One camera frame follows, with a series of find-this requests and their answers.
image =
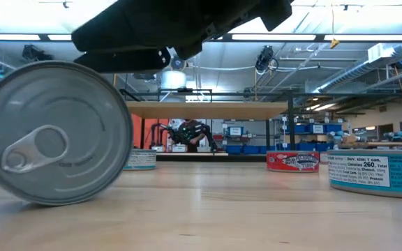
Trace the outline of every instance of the silver can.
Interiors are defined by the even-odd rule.
[[[0,81],[0,186],[14,195],[53,206],[91,199],[132,147],[125,102],[95,71],[44,61]]]

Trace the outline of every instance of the ceiling light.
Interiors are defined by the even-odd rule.
[[[40,37],[32,34],[0,34],[0,40],[40,40]]]
[[[47,35],[47,37],[50,40],[65,40],[65,41],[71,41],[72,40],[70,34],[68,34],[68,35]]]
[[[308,34],[233,34],[233,40],[315,40],[315,35]]]
[[[309,107],[310,109],[316,109],[318,108],[320,105],[313,105],[312,107]]]
[[[332,107],[333,105],[335,105],[335,104],[324,105],[322,107],[319,107],[319,108],[315,109],[315,111],[319,112],[319,111],[322,111],[324,109],[328,109],[328,108]]]
[[[402,41],[402,35],[326,35],[324,40],[331,41]]]

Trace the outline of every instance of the tuna can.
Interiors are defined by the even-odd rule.
[[[156,150],[133,149],[125,171],[154,170],[156,168]]]
[[[328,151],[332,188],[402,198],[402,150]]]
[[[266,161],[269,171],[301,173],[319,171],[317,151],[268,151]]]
[[[132,147],[125,102],[95,71],[43,61],[0,80],[0,186],[19,198],[91,199],[120,175]]]

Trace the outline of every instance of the nutrition facts label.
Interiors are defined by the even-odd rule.
[[[389,157],[329,155],[328,167],[333,181],[390,187]]]
[[[132,151],[128,159],[129,167],[151,167],[156,165],[155,151]]]

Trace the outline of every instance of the wall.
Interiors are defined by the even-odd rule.
[[[386,112],[379,112],[379,107],[375,109],[362,110],[365,115],[348,116],[352,128],[362,128],[366,126],[381,126],[393,124],[394,131],[399,131],[399,123],[402,122],[402,100],[392,101],[387,105]]]

